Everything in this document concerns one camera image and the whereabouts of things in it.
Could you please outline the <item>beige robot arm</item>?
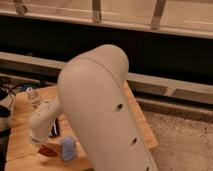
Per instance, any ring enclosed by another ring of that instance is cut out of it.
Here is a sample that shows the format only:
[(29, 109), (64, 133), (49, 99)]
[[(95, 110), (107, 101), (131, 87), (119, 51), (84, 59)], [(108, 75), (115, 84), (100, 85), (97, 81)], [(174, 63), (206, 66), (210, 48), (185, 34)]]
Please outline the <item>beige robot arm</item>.
[(125, 52), (111, 44), (84, 52), (62, 68), (57, 96), (29, 119), (40, 145), (63, 114), (95, 171), (158, 171), (123, 90), (129, 70)]

